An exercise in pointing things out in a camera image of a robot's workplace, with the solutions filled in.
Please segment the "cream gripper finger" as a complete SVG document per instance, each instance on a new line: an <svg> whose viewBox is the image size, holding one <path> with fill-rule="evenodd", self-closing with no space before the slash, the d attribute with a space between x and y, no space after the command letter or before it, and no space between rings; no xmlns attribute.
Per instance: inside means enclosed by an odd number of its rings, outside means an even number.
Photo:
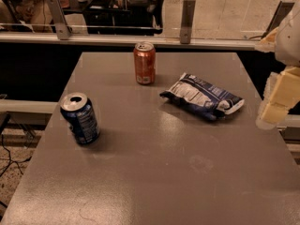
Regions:
<svg viewBox="0 0 300 225"><path fill-rule="evenodd" d="M272 53L275 50L277 34L278 28L276 27L255 45L255 50L262 53Z"/></svg>
<svg viewBox="0 0 300 225"><path fill-rule="evenodd" d="M280 73L272 72L263 91L263 101L256 118L257 127L274 128L299 101L300 68L288 66Z"/></svg>

